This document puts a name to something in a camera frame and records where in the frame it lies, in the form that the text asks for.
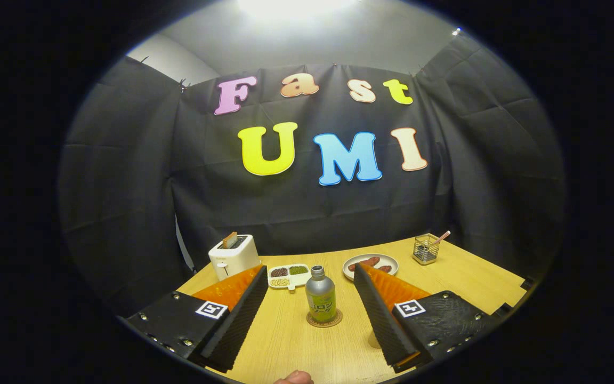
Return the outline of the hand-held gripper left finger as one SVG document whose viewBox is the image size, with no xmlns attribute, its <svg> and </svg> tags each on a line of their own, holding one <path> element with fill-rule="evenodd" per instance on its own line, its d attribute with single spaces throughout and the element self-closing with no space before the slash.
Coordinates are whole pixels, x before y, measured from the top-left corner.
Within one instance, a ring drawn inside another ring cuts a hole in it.
<svg viewBox="0 0 614 384">
<path fill-rule="evenodd" d="M 257 265 L 195 294 L 173 291 L 125 319 L 138 333 L 202 367 L 232 369 L 268 290 Z"/>
</svg>

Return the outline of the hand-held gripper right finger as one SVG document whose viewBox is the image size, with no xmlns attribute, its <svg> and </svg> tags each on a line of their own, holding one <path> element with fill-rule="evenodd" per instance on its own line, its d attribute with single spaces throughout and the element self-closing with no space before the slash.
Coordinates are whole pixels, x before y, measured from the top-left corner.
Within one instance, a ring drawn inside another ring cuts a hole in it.
<svg viewBox="0 0 614 384">
<path fill-rule="evenodd" d="M 395 372 L 444 360 L 499 325 L 499 316 L 444 290 L 430 294 L 358 263 L 354 284 L 383 357 Z"/>
</svg>

